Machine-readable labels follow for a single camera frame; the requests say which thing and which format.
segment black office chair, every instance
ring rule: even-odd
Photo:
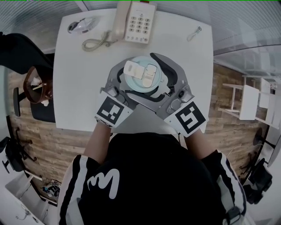
[[[41,71],[53,71],[54,54],[44,55],[44,53],[26,36],[18,33],[3,35],[0,32],[0,65],[14,70],[20,74],[26,74],[28,70],[35,66],[43,68]],[[25,94],[18,92],[18,87],[14,89],[14,111],[16,116],[20,116],[19,102],[25,98]],[[49,100],[46,107],[41,103],[30,104],[32,116],[36,120],[55,123],[54,103]]]
[[[272,184],[272,175],[265,169],[263,164],[265,159],[261,159],[253,168],[249,181],[251,185],[243,186],[247,201],[250,204],[257,204],[263,197],[263,192],[266,192]]]
[[[7,161],[4,163],[2,161],[2,164],[4,165],[6,171],[8,173],[9,170],[7,168],[8,164],[11,165],[12,169],[14,171],[20,172],[25,169],[24,163],[22,160],[26,160],[27,158],[31,159],[33,162],[37,160],[37,158],[32,158],[25,150],[24,146],[22,146],[19,142],[18,138],[18,131],[19,128],[16,130],[17,140],[9,137],[5,137],[0,142],[0,153],[3,152],[5,149]],[[31,140],[26,141],[27,144],[32,144]]]

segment brown leather handbag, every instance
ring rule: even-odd
[[[33,78],[42,81],[42,87],[33,90]],[[31,103],[40,103],[53,98],[53,70],[45,66],[33,66],[29,69],[23,82],[23,90]]]

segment black t-shirt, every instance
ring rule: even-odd
[[[172,135],[117,134],[102,165],[85,156],[74,159],[60,224],[78,217],[83,223],[75,224],[85,225],[95,221],[222,224],[234,206],[241,218],[245,196],[223,157],[216,151],[198,160]]]

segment round container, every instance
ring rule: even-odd
[[[147,92],[154,90],[157,86],[159,86],[159,83],[160,83],[160,80],[162,77],[162,71],[161,71],[159,64],[153,58],[148,57],[148,56],[138,56],[138,57],[131,59],[131,61],[136,62],[143,67],[147,67],[148,64],[152,64],[157,67],[157,70],[156,70],[156,73],[154,76],[154,80],[150,87],[144,87],[142,84],[142,80],[137,79],[133,76],[124,74],[125,81],[131,89],[133,89],[134,91],[140,92],[140,93],[147,93]]]

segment white telephone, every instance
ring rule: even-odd
[[[112,40],[148,44],[156,5],[139,1],[119,1]]]

